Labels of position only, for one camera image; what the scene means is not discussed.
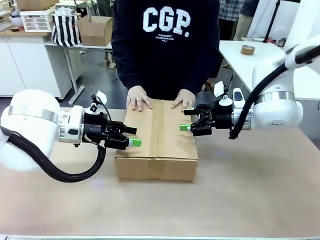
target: striped bag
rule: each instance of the striped bag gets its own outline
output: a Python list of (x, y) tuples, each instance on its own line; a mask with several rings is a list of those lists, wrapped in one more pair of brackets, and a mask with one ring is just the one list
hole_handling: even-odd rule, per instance
[(53, 14), (52, 18), (54, 23), (51, 35), (52, 42), (61, 47), (72, 47), (81, 43), (77, 15), (59, 16)]

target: white table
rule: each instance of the white table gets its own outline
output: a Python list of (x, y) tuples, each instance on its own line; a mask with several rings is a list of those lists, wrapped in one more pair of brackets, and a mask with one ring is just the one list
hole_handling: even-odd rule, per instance
[[(240, 53), (243, 45), (255, 47), (254, 55)], [(249, 92), (252, 92), (252, 76), (254, 67), (266, 58), (283, 55), (284, 51), (272, 43), (254, 41), (220, 41), (220, 52), (230, 64), (234, 73)], [(294, 72), (294, 94), (297, 100), (320, 101), (320, 75), (309, 67), (301, 67)]]
[[(58, 47), (50, 39), (46, 39), (44, 41), (44, 45)], [(79, 50), (86, 50), (86, 51), (94, 50), (94, 51), (103, 51), (106, 53), (112, 53), (112, 47), (111, 47), (111, 43), (109, 43), (107, 46), (86, 46), (86, 45), (83, 45), (82, 43), (80, 43), (80, 44), (77, 44), (77, 45), (74, 45), (71, 47), (63, 47), (63, 53), (64, 53), (65, 59), (67, 61), (67, 65), (68, 65), (68, 69), (69, 69), (69, 73), (70, 73), (70, 77), (71, 77), (71, 82), (72, 82), (72, 86), (74, 89), (74, 95), (72, 96), (72, 98), (68, 102), (70, 105), (72, 105), (77, 100), (77, 98), (80, 96), (80, 94), (84, 91), (85, 86), (84, 85), (81, 85), (80, 87), (77, 86), (77, 77), (75, 77), (75, 73), (73, 72), (69, 49), (79, 49)]]

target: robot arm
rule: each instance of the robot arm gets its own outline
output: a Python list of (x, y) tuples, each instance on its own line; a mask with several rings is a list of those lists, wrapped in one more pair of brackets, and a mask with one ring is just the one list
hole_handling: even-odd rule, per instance
[(224, 95), (213, 104), (198, 104), (184, 111), (185, 115), (198, 115), (198, 120), (181, 125), (180, 130), (204, 136), (212, 134), (212, 127), (230, 129), (229, 138), (236, 139), (241, 130), (297, 127), (303, 119), (303, 107), (295, 98), (294, 70), (312, 64), (319, 56), (320, 35), (267, 59), (253, 70), (253, 91), (247, 101), (235, 88), (233, 101)]
[[(136, 128), (112, 121), (105, 106), (107, 97), (98, 92), (91, 98), (92, 104), (85, 111), (81, 106), (64, 111), (47, 92), (28, 89), (15, 94), (1, 117), (0, 164), (16, 171), (40, 167), (57, 181), (75, 183), (90, 178), (100, 169), (106, 148), (140, 147), (141, 140), (123, 135), (135, 135)], [(100, 112), (97, 105), (103, 105), (107, 114)], [(75, 147), (81, 142), (96, 145), (98, 155), (94, 165), (77, 174), (61, 171), (48, 159), (54, 141), (71, 143)]]

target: hoodie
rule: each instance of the hoodie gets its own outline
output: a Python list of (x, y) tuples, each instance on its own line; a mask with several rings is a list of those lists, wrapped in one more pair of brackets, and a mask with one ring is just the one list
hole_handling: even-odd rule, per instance
[(128, 88), (153, 99), (195, 95), (219, 64), (219, 0), (116, 0), (112, 55)]

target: packing tape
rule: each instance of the packing tape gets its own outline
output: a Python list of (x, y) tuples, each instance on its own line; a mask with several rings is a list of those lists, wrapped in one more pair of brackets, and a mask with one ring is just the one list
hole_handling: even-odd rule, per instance
[(256, 48), (254, 46), (243, 45), (241, 48), (241, 54), (251, 56), (255, 53)]
[(161, 180), (165, 174), (166, 161), (150, 159), (148, 162), (148, 179)]
[(158, 131), (159, 131), (159, 107), (158, 101), (154, 100), (152, 102), (152, 125), (151, 125), (151, 136), (150, 136), (150, 157), (157, 157), (157, 148), (158, 148)]

